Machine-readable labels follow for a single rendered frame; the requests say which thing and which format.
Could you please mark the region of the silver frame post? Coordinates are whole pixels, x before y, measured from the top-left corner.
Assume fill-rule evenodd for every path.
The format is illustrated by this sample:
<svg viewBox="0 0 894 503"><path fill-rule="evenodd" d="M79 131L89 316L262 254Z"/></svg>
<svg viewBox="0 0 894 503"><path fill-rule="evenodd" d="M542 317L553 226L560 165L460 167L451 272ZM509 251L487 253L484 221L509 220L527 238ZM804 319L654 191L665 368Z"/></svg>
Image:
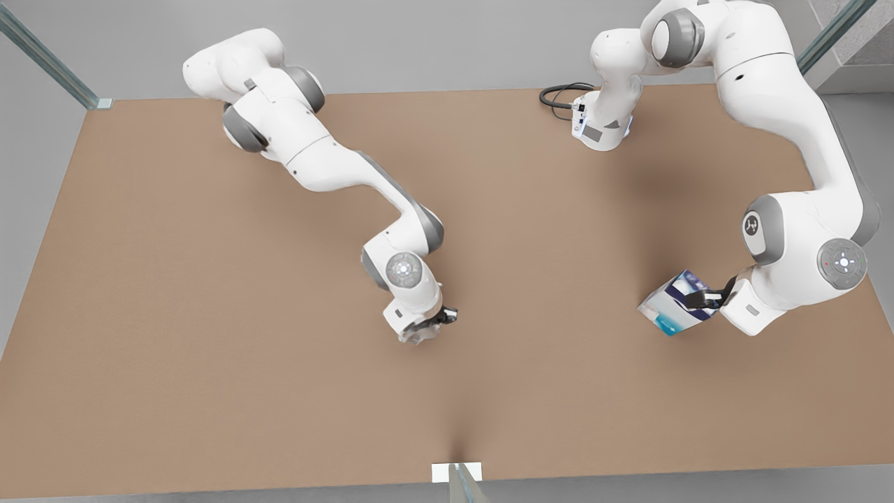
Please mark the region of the silver frame post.
<svg viewBox="0 0 894 503"><path fill-rule="evenodd" d="M83 108L109 110L114 105L112 98L99 98L2 3L0 3L0 33L9 38L23 54L34 61Z"/></svg>
<svg viewBox="0 0 894 503"><path fill-rule="evenodd" d="M796 58L801 75L807 75L824 54L871 9L878 0L848 0Z"/></svg>
<svg viewBox="0 0 894 503"><path fill-rule="evenodd" d="M479 483L481 462L445 462L431 465L432 483L447 483L449 503L491 503Z"/></svg>

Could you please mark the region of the blue and white carton box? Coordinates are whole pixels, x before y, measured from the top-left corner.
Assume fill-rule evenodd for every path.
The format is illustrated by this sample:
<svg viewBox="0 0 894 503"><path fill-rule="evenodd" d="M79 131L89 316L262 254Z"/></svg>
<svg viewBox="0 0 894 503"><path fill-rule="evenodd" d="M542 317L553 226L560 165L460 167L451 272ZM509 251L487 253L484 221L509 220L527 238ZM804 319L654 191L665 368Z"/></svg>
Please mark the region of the blue and white carton box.
<svg viewBox="0 0 894 503"><path fill-rule="evenodd" d="M667 335L674 335L711 319L718 309L689 309L684 303L687 294L709 287L690 270L677 276L646 296L638 311Z"/></svg>

